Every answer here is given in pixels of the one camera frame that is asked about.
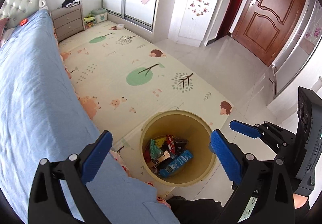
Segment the pillow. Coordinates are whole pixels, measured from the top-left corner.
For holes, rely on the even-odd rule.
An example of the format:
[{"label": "pillow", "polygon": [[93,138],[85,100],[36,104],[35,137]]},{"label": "pillow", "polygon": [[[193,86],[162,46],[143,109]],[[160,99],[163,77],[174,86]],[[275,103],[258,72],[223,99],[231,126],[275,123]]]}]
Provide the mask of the pillow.
[{"label": "pillow", "polygon": [[2,34],[1,40],[0,40],[0,48],[10,39],[11,34],[13,33],[14,28],[5,30],[5,32]]},{"label": "pillow", "polygon": [[1,41],[1,38],[2,38],[2,34],[4,32],[5,25],[7,24],[8,20],[9,20],[9,18],[4,18],[4,19],[0,20],[0,41]]}]

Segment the green plastic bag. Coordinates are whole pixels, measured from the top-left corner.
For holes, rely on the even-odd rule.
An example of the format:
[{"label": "green plastic bag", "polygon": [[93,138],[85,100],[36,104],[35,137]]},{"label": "green plastic bag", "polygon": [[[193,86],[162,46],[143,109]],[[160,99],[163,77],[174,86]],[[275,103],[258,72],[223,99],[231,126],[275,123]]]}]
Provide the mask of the green plastic bag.
[{"label": "green plastic bag", "polygon": [[150,156],[151,159],[156,160],[163,155],[162,150],[156,145],[155,140],[150,140]]}]

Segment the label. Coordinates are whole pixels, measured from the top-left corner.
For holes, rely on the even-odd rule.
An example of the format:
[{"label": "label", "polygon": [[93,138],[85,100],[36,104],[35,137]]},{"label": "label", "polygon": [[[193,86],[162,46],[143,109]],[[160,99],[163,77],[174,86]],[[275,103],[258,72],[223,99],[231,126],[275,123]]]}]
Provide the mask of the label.
[{"label": "label", "polygon": [[257,198],[254,198],[254,197],[251,197],[249,199],[249,202],[247,203],[247,206],[246,206],[246,208],[245,208],[245,210],[238,222],[241,222],[241,221],[249,218],[249,216],[251,215],[251,213],[255,207],[256,201],[257,201]]}]

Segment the brown door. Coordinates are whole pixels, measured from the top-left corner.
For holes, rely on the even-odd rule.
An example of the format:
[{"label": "brown door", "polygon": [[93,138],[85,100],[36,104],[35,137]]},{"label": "brown door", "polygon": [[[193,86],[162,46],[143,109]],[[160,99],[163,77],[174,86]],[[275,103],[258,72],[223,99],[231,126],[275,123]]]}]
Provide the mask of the brown door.
[{"label": "brown door", "polygon": [[305,0],[248,0],[233,38],[269,66],[281,51]]}]

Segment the blue bed sheet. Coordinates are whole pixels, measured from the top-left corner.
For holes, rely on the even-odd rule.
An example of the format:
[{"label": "blue bed sheet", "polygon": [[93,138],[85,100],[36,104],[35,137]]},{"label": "blue bed sheet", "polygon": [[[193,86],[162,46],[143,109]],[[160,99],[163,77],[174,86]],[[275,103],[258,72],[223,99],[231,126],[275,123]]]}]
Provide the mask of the blue bed sheet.
[{"label": "blue bed sheet", "polygon": [[[0,188],[25,223],[39,160],[65,160],[98,136],[65,72],[52,21],[38,11],[0,48]],[[157,203],[156,189],[129,178],[110,154],[87,187],[112,223],[179,224]],[[82,219],[65,183],[63,190]]]}]

